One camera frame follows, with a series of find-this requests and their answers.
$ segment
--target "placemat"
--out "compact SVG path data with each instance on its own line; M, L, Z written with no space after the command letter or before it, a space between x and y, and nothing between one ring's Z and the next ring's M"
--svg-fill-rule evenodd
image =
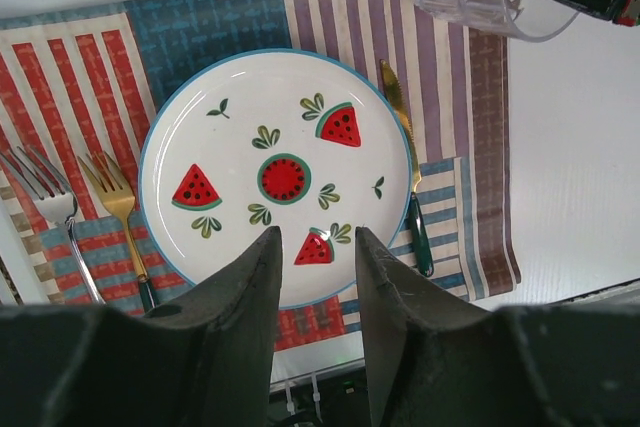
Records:
M404 84L424 180L418 197L435 259L432 281L467 300L512 290L506 42L434 21L411 0L132 0L0 21L0 149L32 145L68 177L80 249L110 305L142 314L124 235L76 154L112 154L134 189L156 111L199 70L230 55L293 47L328 55L379 85L378 59ZM0 195L52 302L89 297L62 232L10 174ZM190 286L131 224L161 300ZM392 252L415 265L405 225ZM276 348L360 329L352 286L281 311Z

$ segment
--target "gold fork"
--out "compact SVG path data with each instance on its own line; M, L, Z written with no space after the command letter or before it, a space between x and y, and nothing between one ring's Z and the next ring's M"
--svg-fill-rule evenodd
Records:
M138 279L142 306L144 307L144 311L148 312L158 305L158 298L151 283L149 273L142 263L142 257L140 257L140 252L138 252L138 247L133 240L131 228L129 227L129 215L133 212L136 197L133 194L133 190L131 190L129 182L127 182L127 179L122 175L122 171L120 171L120 168L109 154L102 152L102 154L95 155L94 159L87 155L87 159L93 169L89 168L82 158L78 156L82 170L87 174L102 205L104 205L107 212L116 217L124 227L124 235L127 239L133 268Z

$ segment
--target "silver fork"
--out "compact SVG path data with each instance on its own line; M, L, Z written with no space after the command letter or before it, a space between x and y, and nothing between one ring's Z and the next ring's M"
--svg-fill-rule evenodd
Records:
M71 244L71 252L73 257L78 263L80 268L80 275L89 290L89 296L93 302L104 304L104 299L98 291L95 281L91 277L89 267L82 258L82 253L78 247L78 241L76 240L74 228L75 228L75 215L78 212L78 201L75 194L71 190L71 186L67 179L56 169L51 162L49 162L42 154L40 154L33 147L27 147L29 151L40 161L48 172L44 172L38 164L36 164L29 155L21 147L17 147L17 150L22 154L18 155L13 149L9 149L9 157L13 159L16 165L19 166L22 172L18 171L14 165L10 162L9 158L0 152L0 157L3 160L4 165L13 174L13 176L20 182L20 185L24 191L31 197L34 205L38 209L38 212L47 219L49 222L53 222L60 229L62 229L69 239Z

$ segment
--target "watermelon slice illustration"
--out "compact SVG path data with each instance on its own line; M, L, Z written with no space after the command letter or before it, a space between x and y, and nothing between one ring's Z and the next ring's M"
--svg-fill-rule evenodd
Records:
M333 259L333 245L329 234L312 227L293 264L330 264Z
M186 210L213 209L220 202L216 189L196 164L189 168L171 199L173 205Z
M316 137L349 147L360 147L360 131L353 105L346 102L328 110L318 122Z
M311 170L292 154L268 158L258 170L258 188L276 204L289 205L302 199L311 186Z

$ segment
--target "blue plate rim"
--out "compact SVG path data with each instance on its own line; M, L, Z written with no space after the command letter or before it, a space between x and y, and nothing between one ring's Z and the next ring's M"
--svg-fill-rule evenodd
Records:
M147 221L147 215L145 213L145 208L144 208L145 202L144 202L144 198L143 198L144 196L143 196L143 191L142 191L142 172L144 170L145 159L147 158L147 147L149 146L149 139L151 139L151 136L153 135L153 131L156 128L156 125L158 124L158 121L160 120L160 117L165 113L166 109L169 107L169 105L171 105L173 100L178 95L180 95L180 93L188 85L193 83L199 77L203 76L204 74L206 74L210 70L213 70L216 67L219 67L219 66L221 66L223 64L226 64L228 62L231 62L233 60L241 59L243 57L250 57L250 56L253 56L253 55L273 54L273 53L286 53L286 54L305 55L307 57L315 57L317 59L327 61L327 62L329 62L331 64L334 64L334 65L344 69L348 73L350 73L350 74L354 75L355 77L357 77L359 80L364 82L364 84L367 87L369 87L378 96L378 98L380 98L380 100L384 103L384 105L387 107L387 109L389 109L389 112L391 112L391 116L393 117L393 120L395 121L396 126L398 127L398 130L400 131L400 135L401 135L402 140L404 142L404 148L405 148L405 151L406 151L406 154L407 154L407 172L408 172L408 176L407 176L407 198L405 199L404 210L403 210L403 213L402 213L402 217L400 219L400 223L398 224L398 227L396 228L396 232L391 237L391 240L389 241L389 244L387 245L387 247L391 247L391 245L393 245L393 242L396 240L396 237L398 236L398 234L400 233L400 230L402 229L402 224L404 223L404 219L407 216L407 210L409 209L409 199L411 197L411 151L409 150L409 141L408 141L406 135L404 134L404 129L402 128L402 124L400 124L400 120L398 119L398 117L395 114L393 108L391 107L391 104L389 104L389 102L384 97L384 95L382 95L382 93L378 90L378 88L375 85L373 85L369 81L369 79L367 79L362 74L360 74L358 71L356 71L355 69L349 67L348 65L345 65L345 64L343 64L342 62L340 62L338 60L332 59L332 58L327 57L327 56L322 55L322 54L318 54L316 52L309 52L309 51L300 50L300 49L287 49L287 48L256 49L256 50L250 50L248 52L241 52L239 54L232 55L231 57L227 57L225 59L219 60L218 62L215 62L215 63L211 64L208 67L205 67L201 71L199 71L196 74L194 74L193 76L191 76L189 78L189 80L184 82L173 94L171 94L171 97L169 97L167 99L167 101L163 104L162 108L158 111L155 119L153 120L153 123L151 124L151 127L149 128L149 133L147 134L147 136L146 136L146 138L144 140L144 145L142 147L142 151L140 152L140 166L138 167L138 198L140 199L140 213L142 215L142 221L144 223L145 228L147 229L147 232L149 232L149 238L151 239L151 242L153 243L153 246L160 253L160 255L162 256L164 261L167 263L167 265L171 266L173 268L173 270L175 270L178 273L178 275L180 275L180 277L182 277L191 286L195 286L196 283L193 282L191 279L189 279L189 277L187 277L186 274L184 274L180 269L178 269L175 265L173 265L172 262L169 261L169 259L165 255L165 253L162 251L162 249L160 248L160 246L156 242L156 239L154 238L152 230L151 230L151 226L149 225L149 222ZM314 305L314 304L317 304L319 302L324 302L325 300L330 299L331 297L334 297L334 296L340 294L340 292L345 291L346 289L348 289L349 287L351 287L355 283L356 283L356 281L354 280L354 281L348 283L347 285L345 285L344 287L342 287L341 289L337 290L336 292L334 292L334 293L332 293L330 295L327 295L325 297L314 299L311 302L307 302L307 303L304 303L304 304L298 304L298 305L280 306L279 310L299 309L299 308L302 308L302 307L306 307L308 305Z

